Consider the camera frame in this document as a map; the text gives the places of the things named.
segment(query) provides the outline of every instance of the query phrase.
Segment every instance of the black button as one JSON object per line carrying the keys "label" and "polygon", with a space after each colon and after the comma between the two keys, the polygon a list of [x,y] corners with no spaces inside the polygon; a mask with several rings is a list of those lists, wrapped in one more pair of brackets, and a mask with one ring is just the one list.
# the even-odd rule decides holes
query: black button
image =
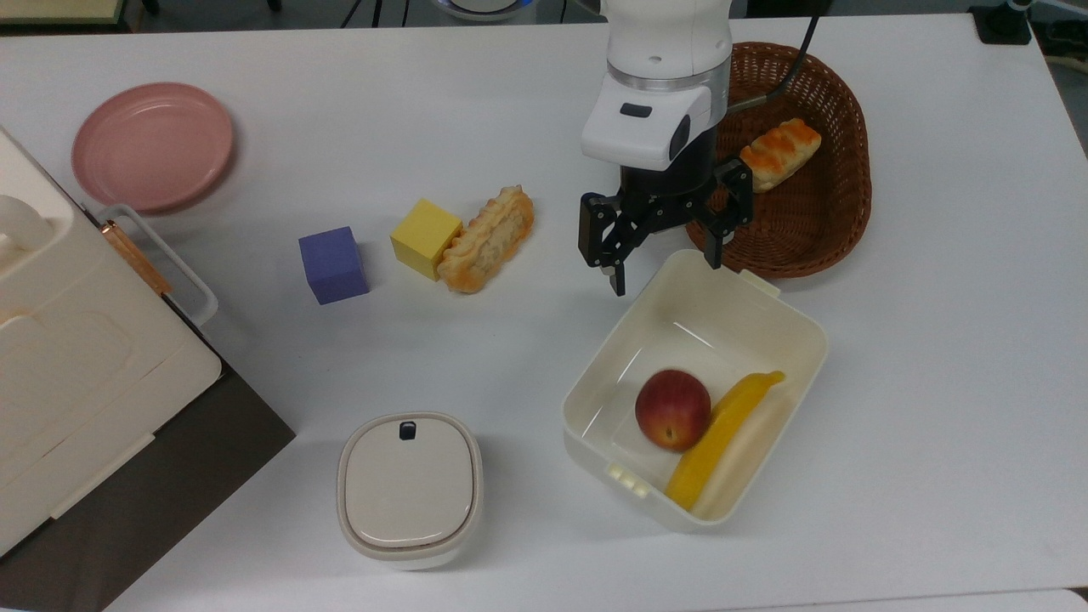
{"label": "black button", "polygon": [[632,105],[631,102],[623,102],[623,106],[619,107],[619,113],[626,114],[628,117],[638,117],[639,119],[646,119],[650,113],[654,112],[654,107],[644,107],[642,105]]}

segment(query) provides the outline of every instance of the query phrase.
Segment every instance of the yellow cube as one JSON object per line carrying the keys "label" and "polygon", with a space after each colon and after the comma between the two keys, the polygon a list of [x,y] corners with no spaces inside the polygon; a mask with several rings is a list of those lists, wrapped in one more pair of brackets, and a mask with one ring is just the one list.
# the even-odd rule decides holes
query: yellow cube
{"label": "yellow cube", "polygon": [[460,219],[421,199],[393,230],[390,238],[393,241],[393,253],[401,264],[436,281],[442,254],[459,233]]}

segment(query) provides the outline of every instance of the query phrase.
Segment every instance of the pastry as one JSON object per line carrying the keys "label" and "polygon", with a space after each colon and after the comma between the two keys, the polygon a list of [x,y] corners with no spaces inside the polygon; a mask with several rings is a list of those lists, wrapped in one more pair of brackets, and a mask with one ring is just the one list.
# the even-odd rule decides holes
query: pastry
{"label": "pastry", "polygon": [[514,257],[532,227],[533,200],[521,185],[503,187],[454,238],[438,264],[438,277],[453,291],[480,291]]}
{"label": "pastry", "polygon": [[752,191],[770,191],[789,179],[819,148],[820,135],[800,118],[783,122],[741,149],[741,159],[752,169]]}

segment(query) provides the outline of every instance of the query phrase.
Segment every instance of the red apple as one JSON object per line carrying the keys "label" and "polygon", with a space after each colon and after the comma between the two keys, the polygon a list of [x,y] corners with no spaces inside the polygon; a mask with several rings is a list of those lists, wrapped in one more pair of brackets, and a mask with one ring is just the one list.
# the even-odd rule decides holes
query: red apple
{"label": "red apple", "polygon": [[642,385],[634,401],[639,429],[658,446],[683,452],[710,427],[710,394],[685,371],[662,370]]}

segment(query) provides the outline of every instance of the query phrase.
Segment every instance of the white tabletop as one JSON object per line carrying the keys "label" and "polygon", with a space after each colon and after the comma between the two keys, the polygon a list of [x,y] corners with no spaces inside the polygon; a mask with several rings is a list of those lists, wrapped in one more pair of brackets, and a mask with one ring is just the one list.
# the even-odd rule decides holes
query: white tabletop
{"label": "white tabletop", "polygon": [[[738,40],[796,45],[803,20]],[[603,25],[0,39],[0,121],[62,186],[84,118],[150,81],[230,109],[238,155],[154,225],[218,292],[214,344],[298,438],[116,610],[708,610],[1088,584],[1088,163],[1035,47],[966,15],[820,22],[812,53],[865,112],[857,248],[778,282],[828,360],[720,533],[665,531],[566,455],[560,405],[682,232],[611,294],[576,244]],[[462,218],[504,185],[534,233],[477,296],[395,261],[419,197]],[[350,225],[373,291],[318,306],[297,238]],[[398,573],[339,533],[351,431],[438,409],[483,452],[484,521],[444,571]]]}

